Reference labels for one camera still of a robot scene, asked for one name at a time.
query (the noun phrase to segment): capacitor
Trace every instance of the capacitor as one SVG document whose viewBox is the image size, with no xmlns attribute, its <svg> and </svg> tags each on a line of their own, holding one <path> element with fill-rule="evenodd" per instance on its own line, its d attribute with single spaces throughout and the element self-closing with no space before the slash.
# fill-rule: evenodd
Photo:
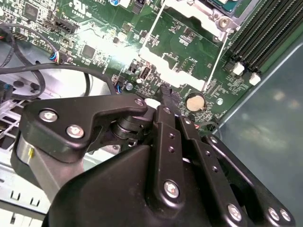
<svg viewBox="0 0 303 227">
<path fill-rule="evenodd" d="M 134 88 L 134 86 L 131 83 L 127 83 L 125 85 L 125 88 L 126 88 L 126 90 L 131 91 Z"/>
<path fill-rule="evenodd" d="M 186 108 L 189 111 L 197 112 L 206 107 L 205 98 L 202 93 L 193 92 L 186 97 Z"/>
</svg>

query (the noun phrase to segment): black mechanical arm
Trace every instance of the black mechanical arm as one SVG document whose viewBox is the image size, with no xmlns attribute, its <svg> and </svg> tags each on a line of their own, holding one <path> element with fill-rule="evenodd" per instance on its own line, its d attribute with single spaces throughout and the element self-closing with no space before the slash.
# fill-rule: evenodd
<svg viewBox="0 0 303 227">
<path fill-rule="evenodd" d="M 52 202 L 45 227 L 295 226 L 289 210 L 214 135 L 138 96 L 28 104 L 11 163 Z M 84 172 L 106 145 L 121 153 Z"/>
</svg>

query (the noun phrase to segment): green circuit board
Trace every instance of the green circuit board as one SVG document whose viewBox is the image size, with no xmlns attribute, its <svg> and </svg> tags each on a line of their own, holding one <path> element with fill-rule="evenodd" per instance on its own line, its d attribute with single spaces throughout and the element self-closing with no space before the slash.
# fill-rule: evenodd
<svg viewBox="0 0 303 227">
<path fill-rule="evenodd" d="M 243 0 L 239 10 L 243 11 L 249 2 Z M 160 0 L 147 0 L 139 14 L 132 12 L 133 1 L 127 8 L 115 7 L 107 0 L 0 0 L 0 6 L 4 11 L 1 22 L 24 24 L 40 32 L 52 41 L 61 54 L 69 57 L 71 64 L 97 69 L 109 76 L 113 83 L 123 78 L 122 93 L 153 97 L 164 83 L 155 68 L 142 83 L 136 82 L 146 66 L 146 62 L 138 57 L 138 52 L 160 10 Z M 48 23 L 54 17 L 76 25 L 76 31 L 67 34 L 54 29 Z M 14 33 L 17 38 L 44 49 L 50 56 L 51 49 L 38 36 L 16 28 Z M 174 9 L 164 9 L 146 46 L 152 53 L 164 58 L 172 70 L 182 70 L 207 81 L 222 42 L 216 42 L 208 31 L 201 28 L 197 19 L 186 18 Z M 221 57 L 204 93 L 204 110 L 190 112 L 186 108 L 186 97 L 198 92 L 196 89 L 189 85 L 171 87 L 180 97 L 182 114 L 193 115 L 197 124 L 214 117 L 221 119 L 251 88 L 248 80 L 230 75 L 224 69 L 228 58 L 227 52 Z M 138 69 L 132 73 L 128 69 L 134 61 Z M 128 83 L 133 85 L 130 91 L 125 88 Z M 217 104 L 219 98 L 223 100 L 221 105 Z"/>
</svg>

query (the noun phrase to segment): gray metal panel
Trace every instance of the gray metal panel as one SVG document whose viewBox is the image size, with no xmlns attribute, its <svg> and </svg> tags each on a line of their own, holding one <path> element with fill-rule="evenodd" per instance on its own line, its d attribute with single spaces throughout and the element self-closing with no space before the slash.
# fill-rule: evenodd
<svg viewBox="0 0 303 227">
<path fill-rule="evenodd" d="M 297 226 L 303 226 L 302 72 L 303 36 L 221 128 L 224 143 L 292 212 Z"/>
</svg>

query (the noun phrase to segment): wire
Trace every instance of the wire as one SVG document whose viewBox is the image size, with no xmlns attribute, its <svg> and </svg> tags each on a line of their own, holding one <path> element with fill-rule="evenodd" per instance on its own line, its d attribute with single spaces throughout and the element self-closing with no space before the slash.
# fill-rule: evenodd
<svg viewBox="0 0 303 227">
<path fill-rule="evenodd" d="M 21 67 L 15 67 L 15 68 L 4 68 L 4 69 L 0 69 L 0 75 L 18 73 L 18 72 L 35 71 L 35 70 L 46 70 L 46 69 L 75 70 L 75 71 L 88 73 L 88 74 L 106 82 L 110 93 L 112 95 L 116 94 L 116 89 L 115 89 L 111 79 L 108 78 L 107 76 L 105 76 L 103 73 L 96 71 L 96 70 L 89 69 L 89 68 L 75 66 L 75 65 L 69 65 L 69 64 L 58 65 L 56 63 L 46 63 L 46 64 L 38 64 L 38 65 L 30 65 L 30 66 L 21 66 Z"/>
<path fill-rule="evenodd" d="M 86 88 L 83 96 L 89 96 L 90 93 L 90 79 L 89 79 L 89 74 L 84 73 L 84 78 L 85 78 L 85 83 L 86 83 Z"/>
<path fill-rule="evenodd" d="M 14 49 L 15 49 L 15 54 L 16 56 L 20 59 L 20 61 L 25 64 L 26 66 L 31 66 L 33 65 L 29 60 L 27 60 L 27 58 L 22 54 L 22 52 L 20 51 L 18 45 L 15 43 L 14 45 Z M 38 94 L 35 95 L 31 95 L 31 96 L 25 96 L 25 95 L 18 95 L 18 94 L 13 94 L 12 95 L 12 99 L 16 99 L 16 100 L 32 100 L 35 98 L 38 98 L 40 95 L 43 94 L 43 92 L 45 91 L 46 88 L 46 84 L 45 84 L 45 79 L 42 75 L 42 73 L 40 71 L 34 70 L 32 71 L 33 75 L 35 76 L 35 78 L 38 81 L 38 84 L 40 86 L 40 90 Z"/>
<path fill-rule="evenodd" d="M 199 124 L 199 127 L 201 128 L 201 127 L 204 127 L 204 126 L 207 126 L 207 125 L 213 125 L 219 133 L 219 139 L 222 140 L 221 129 L 219 128 L 219 126 L 215 122 L 203 122 L 203 123 Z"/>
<path fill-rule="evenodd" d="M 11 33 L 11 31 L 6 28 L 6 27 L 3 27 L 2 24 L 0 24 L 0 29 L 2 29 L 5 33 L 8 34 L 9 38 L 10 38 L 10 43 L 11 43 L 11 48 L 10 48 L 10 51 L 8 53 L 8 55 L 6 56 L 4 62 L 0 65 L 0 68 L 6 66 L 10 60 L 12 59 L 13 55 L 14 55 L 14 46 L 15 46 L 15 37 L 14 35 Z"/>
</svg>

